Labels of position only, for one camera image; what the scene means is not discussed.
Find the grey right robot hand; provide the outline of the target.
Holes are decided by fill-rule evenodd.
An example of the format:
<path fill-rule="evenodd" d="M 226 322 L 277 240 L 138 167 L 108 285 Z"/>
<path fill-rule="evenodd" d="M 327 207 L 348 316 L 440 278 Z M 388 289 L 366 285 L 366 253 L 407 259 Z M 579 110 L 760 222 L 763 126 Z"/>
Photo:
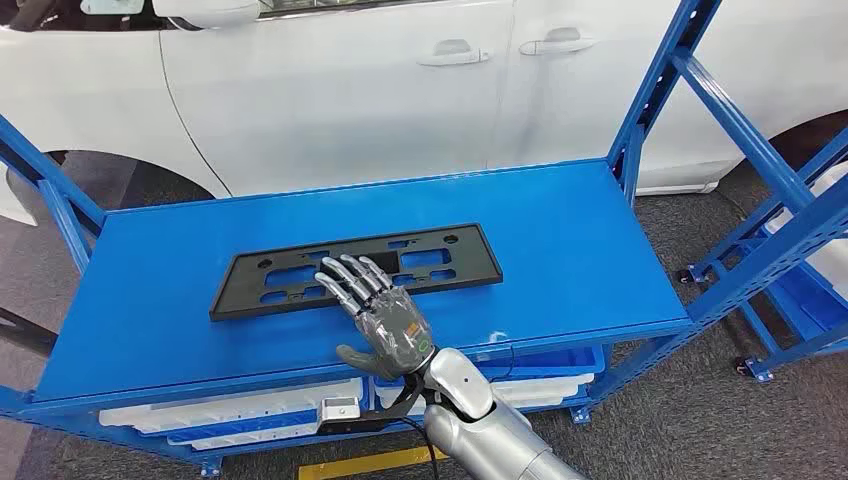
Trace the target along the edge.
<path fill-rule="evenodd" d="M 371 258 L 343 254 L 325 256 L 321 263 L 332 273 L 318 272 L 314 279 L 332 293 L 372 348 L 366 353 L 339 344 L 341 361 L 392 381 L 418 371 L 435 354 L 429 323 L 405 288 Z"/>

